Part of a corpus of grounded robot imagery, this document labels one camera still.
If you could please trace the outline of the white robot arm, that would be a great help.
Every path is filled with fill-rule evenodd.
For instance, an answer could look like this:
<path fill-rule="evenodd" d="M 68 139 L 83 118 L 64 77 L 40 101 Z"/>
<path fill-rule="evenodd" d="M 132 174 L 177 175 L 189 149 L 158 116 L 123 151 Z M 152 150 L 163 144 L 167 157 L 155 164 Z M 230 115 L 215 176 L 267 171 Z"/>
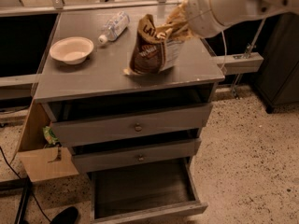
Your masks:
<path fill-rule="evenodd" d="M 299 14 L 299 0 L 183 0 L 166 23 L 174 36 L 213 37 L 243 21 L 256 21 L 277 14 Z"/>

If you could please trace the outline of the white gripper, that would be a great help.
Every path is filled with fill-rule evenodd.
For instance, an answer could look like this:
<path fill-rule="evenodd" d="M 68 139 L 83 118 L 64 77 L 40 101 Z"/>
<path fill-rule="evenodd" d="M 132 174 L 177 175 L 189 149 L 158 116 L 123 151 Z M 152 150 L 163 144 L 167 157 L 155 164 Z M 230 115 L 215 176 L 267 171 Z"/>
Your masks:
<path fill-rule="evenodd" d="M 226 29 L 218 22 L 213 12 L 211 0 L 183 0 L 168 15 L 165 25 L 177 30 L 169 38 L 187 41 L 198 35 L 203 38 L 214 37 Z"/>

